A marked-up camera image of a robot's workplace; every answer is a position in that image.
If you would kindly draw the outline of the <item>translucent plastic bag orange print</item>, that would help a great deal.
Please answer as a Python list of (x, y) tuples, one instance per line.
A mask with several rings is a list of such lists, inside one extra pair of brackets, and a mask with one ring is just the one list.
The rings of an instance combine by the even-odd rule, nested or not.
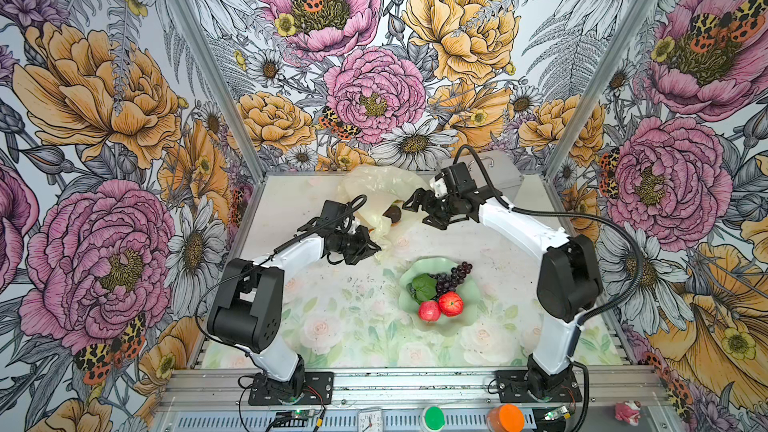
[[(337, 188), (339, 202), (349, 202), (359, 195), (367, 198), (355, 217), (368, 229), (371, 240), (381, 247), (381, 251), (374, 255), (378, 261), (391, 255), (397, 242), (426, 217), (425, 212), (402, 209), (403, 203), (419, 188), (427, 188), (422, 177), (391, 166), (360, 165), (342, 178)], [(402, 220), (395, 225), (383, 216), (391, 205), (402, 210)]]

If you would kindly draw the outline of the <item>dark purple grape bunch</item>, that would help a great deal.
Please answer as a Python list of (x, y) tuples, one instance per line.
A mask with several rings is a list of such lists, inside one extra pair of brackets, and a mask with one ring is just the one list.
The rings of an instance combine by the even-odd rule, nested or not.
[(471, 263), (462, 262), (452, 267), (449, 272), (432, 274), (431, 277), (436, 281), (436, 297), (440, 298), (448, 292), (455, 292), (465, 282), (472, 269)]

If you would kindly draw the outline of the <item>dark avocado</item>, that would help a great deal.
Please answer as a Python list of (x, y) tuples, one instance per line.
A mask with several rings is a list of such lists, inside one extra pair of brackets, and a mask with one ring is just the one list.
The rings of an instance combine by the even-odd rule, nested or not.
[(385, 210), (383, 216), (389, 218), (391, 224), (395, 225), (402, 220), (402, 210), (397, 205), (391, 205), (388, 209)]

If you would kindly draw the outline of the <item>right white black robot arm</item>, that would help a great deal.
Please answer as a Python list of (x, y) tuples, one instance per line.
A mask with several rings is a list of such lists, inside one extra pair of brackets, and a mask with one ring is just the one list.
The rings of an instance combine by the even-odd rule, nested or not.
[(596, 251), (586, 236), (571, 236), (541, 223), (544, 212), (514, 205), (487, 171), (482, 175), (486, 184), (479, 187), (466, 163), (456, 162), (442, 169), (427, 189), (413, 192), (404, 208), (425, 212), (423, 222), (439, 230), (461, 219), (472, 220), (540, 261), (536, 297), (546, 315), (539, 343), (528, 358), (525, 383), (533, 399), (545, 401), (571, 383), (586, 314), (603, 292)]

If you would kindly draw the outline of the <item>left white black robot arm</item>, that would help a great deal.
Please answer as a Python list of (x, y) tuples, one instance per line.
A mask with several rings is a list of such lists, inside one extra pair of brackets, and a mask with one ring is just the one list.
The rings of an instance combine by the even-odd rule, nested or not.
[(294, 404), (318, 393), (305, 377), (304, 359), (279, 334), (285, 282), (331, 256), (354, 266), (381, 248), (354, 214), (367, 202), (361, 194), (342, 203), (327, 200), (319, 216), (263, 258), (229, 261), (206, 320), (206, 333), (242, 352), (259, 370), (250, 386), (251, 405)]

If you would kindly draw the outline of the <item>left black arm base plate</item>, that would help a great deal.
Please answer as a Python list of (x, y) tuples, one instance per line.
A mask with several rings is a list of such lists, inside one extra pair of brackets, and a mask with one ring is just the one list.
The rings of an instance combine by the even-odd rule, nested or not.
[(247, 386), (250, 406), (330, 405), (334, 391), (332, 372), (305, 372), (289, 382), (257, 374)]

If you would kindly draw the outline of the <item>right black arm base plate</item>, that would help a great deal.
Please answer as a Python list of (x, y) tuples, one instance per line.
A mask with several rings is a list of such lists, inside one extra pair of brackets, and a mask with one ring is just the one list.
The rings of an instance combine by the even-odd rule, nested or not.
[(522, 369), (497, 370), (493, 385), (502, 403), (576, 403), (582, 400), (576, 376), (569, 369), (555, 376)]

